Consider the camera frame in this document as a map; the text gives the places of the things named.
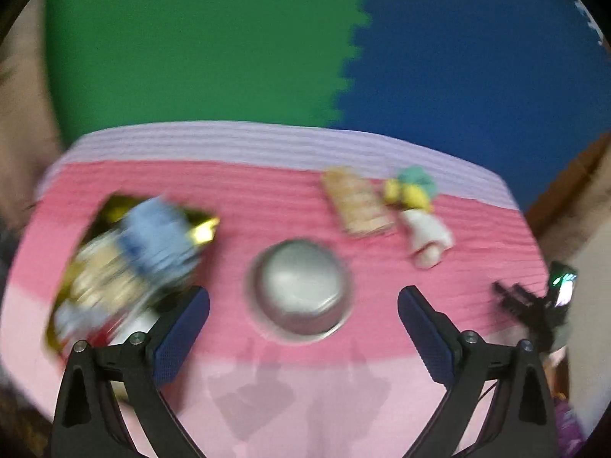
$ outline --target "white wall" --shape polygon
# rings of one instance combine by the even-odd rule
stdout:
[[[569,313],[571,402],[590,434],[611,400],[611,219],[568,262],[579,274]]]

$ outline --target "black cable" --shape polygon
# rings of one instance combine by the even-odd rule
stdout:
[[[491,386],[490,386],[488,389],[486,389],[486,390],[484,391],[484,394],[482,394],[482,395],[480,396],[480,399],[478,399],[478,400],[477,400],[477,402],[479,403],[479,402],[480,402],[482,399],[484,399],[484,396],[486,396],[486,395],[487,395],[487,394],[488,394],[490,391],[492,391],[492,390],[493,390],[493,389],[496,387],[496,385],[497,385],[498,383],[499,383],[499,381],[495,382],[495,383],[494,383],[494,384],[492,384],[492,385],[491,385]]]

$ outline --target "beige rectangular toy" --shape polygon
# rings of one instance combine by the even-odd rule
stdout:
[[[371,183],[349,168],[326,169],[322,183],[349,234],[361,236],[392,227],[393,220]]]

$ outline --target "blue gripper pad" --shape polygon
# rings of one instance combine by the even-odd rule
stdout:
[[[435,311],[415,286],[401,290],[397,306],[431,378],[450,388],[462,354],[458,329],[446,315]]]
[[[191,346],[197,339],[210,312],[210,296],[202,287],[194,287],[170,312],[163,314],[149,331],[147,359],[153,380],[159,388],[172,382]]]

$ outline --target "lavender stripe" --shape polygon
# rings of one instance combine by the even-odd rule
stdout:
[[[517,209],[498,175],[430,148],[369,132],[225,121],[145,124],[87,134],[50,168],[39,195],[66,163],[102,160],[214,160],[299,170],[349,165],[376,179],[421,165],[442,194]]]

